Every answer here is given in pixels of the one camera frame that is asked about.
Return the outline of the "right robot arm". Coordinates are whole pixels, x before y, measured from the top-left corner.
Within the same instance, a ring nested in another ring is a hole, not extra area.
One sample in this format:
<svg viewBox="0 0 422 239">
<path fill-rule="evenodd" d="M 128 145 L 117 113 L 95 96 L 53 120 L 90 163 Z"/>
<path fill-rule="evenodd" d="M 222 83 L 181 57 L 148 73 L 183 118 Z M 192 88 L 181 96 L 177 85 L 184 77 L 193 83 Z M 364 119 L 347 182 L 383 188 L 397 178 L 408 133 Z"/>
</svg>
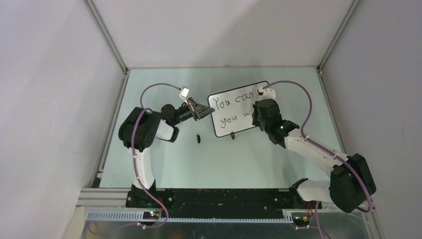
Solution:
<svg viewBox="0 0 422 239">
<path fill-rule="evenodd" d="M 373 209 L 372 195 L 376 184 L 366 159 L 356 153 L 348 155 L 337 151 L 306 135 L 299 125 L 283 119 L 277 102 L 273 99 L 253 104 L 252 123 L 268 135 L 269 140 L 293 151 L 317 166 L 329 179 L 301 179 L 289 189 L 289 200 L 295 208 L 302 208 L 310 201 L 335 204 L 343 212 L 351 213 L 368 202 L 366 211 Z"/>
</svg>

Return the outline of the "black framed whiteboard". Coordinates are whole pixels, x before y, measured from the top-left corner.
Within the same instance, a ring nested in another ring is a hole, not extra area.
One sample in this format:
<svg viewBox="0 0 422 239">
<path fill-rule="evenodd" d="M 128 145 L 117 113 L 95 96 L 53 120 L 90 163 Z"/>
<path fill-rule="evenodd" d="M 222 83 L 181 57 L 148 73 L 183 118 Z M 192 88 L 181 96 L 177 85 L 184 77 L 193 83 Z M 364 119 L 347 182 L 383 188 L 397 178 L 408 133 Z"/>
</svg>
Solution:
<svg viewBox="0 0 422 239">
<path fill-rule="evenodd" d="M 267 86 L 267 81 L 214 93 L 208 96 L 208 105 L 216 137 L 224 137 L 251 128 L 253 103 L 259 100 L 258 89 Z"/>
</svg>

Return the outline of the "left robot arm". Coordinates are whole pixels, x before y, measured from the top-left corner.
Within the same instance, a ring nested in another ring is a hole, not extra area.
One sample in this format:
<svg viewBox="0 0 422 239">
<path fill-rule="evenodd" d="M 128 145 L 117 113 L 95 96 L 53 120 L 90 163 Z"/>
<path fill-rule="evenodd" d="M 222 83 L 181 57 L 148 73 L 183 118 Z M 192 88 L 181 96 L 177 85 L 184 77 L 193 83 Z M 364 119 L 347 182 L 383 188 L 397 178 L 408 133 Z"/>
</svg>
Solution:
<svg viewBox="0 0 422 239">
<path fill-rule="evenodd" d="M 135 107 L 121 124 L 118 138 L 131 153 L 134 167 L 133 186 L 139 189 L 138 201 L 145 207 L 157 202 L 157 193 L 150 188 L 155 183 L 150 159 L 150 146 L 155 139 L 175 142 L 180 130 L 177 125 L 193 119 L 195 121 L 211 115 L 214 108 L 188 98 L 180 107 L 164 105 L 160 111 Z"/>
</svg>

